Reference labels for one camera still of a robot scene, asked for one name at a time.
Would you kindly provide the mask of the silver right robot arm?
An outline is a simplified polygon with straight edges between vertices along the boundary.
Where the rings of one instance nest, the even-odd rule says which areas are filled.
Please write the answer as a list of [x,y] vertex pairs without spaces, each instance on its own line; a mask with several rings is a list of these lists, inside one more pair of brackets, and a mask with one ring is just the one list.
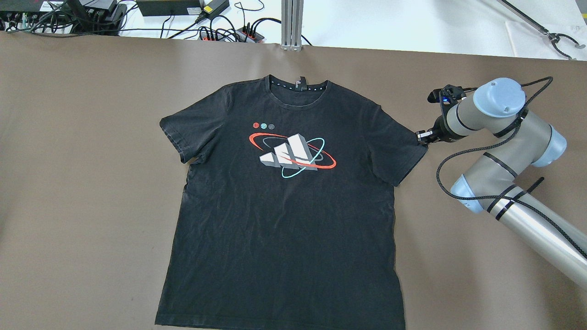
[[448,196],[474,213],[486,211],[562,274],[587,286],[586,235],[521,188],[515,179],[529,166],[559,159],[567,141],[554,126],[532,113],[523,85],[500,77],[477,88],[447,84],[427,98],[441,115],[431,129],[417,132],[419,144],[453,143],[481,130],[497,141],[444,159],[436,180]]

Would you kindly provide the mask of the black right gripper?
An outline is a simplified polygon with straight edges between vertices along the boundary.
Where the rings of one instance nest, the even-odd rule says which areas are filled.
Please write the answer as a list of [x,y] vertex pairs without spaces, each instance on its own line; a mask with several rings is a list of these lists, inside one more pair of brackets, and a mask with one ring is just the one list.
[[418,139],[418,144],[427,147],[430,142],[428,141],[428,137],[431,135],[431,143],[437,142],[447,142],[453,143],[455,142],[455,135],[449,130],[446,119],[444,116],[440,115],[436,121],[434,121],[434,125],[432,126],[431,130],[420,130],[415,132],[416,137]]

